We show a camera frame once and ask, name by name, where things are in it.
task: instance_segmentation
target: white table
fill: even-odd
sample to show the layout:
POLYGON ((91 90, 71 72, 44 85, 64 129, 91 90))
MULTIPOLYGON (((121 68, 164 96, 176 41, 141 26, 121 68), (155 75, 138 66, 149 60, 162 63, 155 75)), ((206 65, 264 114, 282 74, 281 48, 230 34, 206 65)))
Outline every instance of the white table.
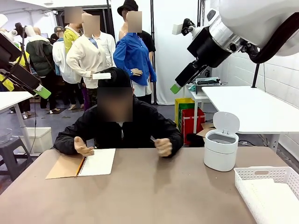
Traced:
POLYGON ((276 151, 280 134, 299 133, 299 109, 250 86, 203 87, 218 111, 240 120, 238 133, 269 134, 269 147, 276 151))
POLYGON ((185 89, 190 93, 191 98, 194 100, 195 102, 195 106, 194 106, 194 127, 193 127, 193 133, 197 134, 197 108, 198 108, 198 103, 201 103, 200 109, 202 111, 204 111, 204 103, 209 103, 209 97, 207 96, 196 96, 196 93, 193 91, 190 91, 187 87, 184 88, 184 97, 186 97, 185 95, 185 89))
POLYGON ((29 136, 18 103, 33 97, 29 92, 0 92, 0 112, 14 106, 26 145, 30 146, 29 136))

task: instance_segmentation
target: blue shirt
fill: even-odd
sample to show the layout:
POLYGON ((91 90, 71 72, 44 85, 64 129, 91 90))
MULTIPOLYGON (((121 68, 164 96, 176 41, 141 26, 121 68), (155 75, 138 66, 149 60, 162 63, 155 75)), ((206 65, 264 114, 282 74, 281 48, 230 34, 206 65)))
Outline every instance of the blue shirt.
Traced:
POLYGON ((157 81, 156 73, 150 63, 149 51, 136 33, 128 33, 116 44, 113 59, 117 68, 125 70, 130 78, 139 85, 157 81), (131 69, 142 71, 141 76, 133 76, 131 69))

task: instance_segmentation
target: beige table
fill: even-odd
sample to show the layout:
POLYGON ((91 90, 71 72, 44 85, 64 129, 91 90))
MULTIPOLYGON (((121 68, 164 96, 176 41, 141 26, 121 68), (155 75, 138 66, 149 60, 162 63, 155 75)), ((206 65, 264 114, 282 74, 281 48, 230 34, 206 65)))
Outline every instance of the beige table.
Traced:
MULTIPOLYGON (((0 196, 3 224, 255 224, 233 171, 203 163, 202 148, 172 160, 119 149, 111 175, 45 180, 59 153, 44 152, 0 196)), ((237 167, 287 166, 265 147, 241 147, 237 167)))

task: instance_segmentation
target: white jacket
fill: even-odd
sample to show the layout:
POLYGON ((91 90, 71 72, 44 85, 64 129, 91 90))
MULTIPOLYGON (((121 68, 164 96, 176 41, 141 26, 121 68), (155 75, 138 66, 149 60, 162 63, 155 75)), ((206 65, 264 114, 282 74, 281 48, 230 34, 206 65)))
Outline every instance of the white jacket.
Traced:
POLYGON ((77 82, 74 79, 75 73, 66 63, 65 47, 63 40, 58 40, 53 44, 53 59, 55 64, 59 66, 59 70, 64 81, 70 84, 76 84, 77 82))
POLYGON ((66 56, 66 63, 76 74, 83 77, 88 89, 98 88, 98 80, 90 78, 91 73, 108 68, 105 50, 98 40, 95 41, 98 48, 85 35, 79 37, 66 56))

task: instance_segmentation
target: white paper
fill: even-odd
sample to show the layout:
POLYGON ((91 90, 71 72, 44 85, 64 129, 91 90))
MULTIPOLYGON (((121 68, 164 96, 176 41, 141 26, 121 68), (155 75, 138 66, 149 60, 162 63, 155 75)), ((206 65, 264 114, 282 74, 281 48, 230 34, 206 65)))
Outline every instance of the white paper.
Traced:
POLYGON ((115 148, 95 149, 94 155, 88 156, 78 176, 111 174, 115 148))
POLYGON ((111 79, 111 73, 94 73, 93 79, 111 79))

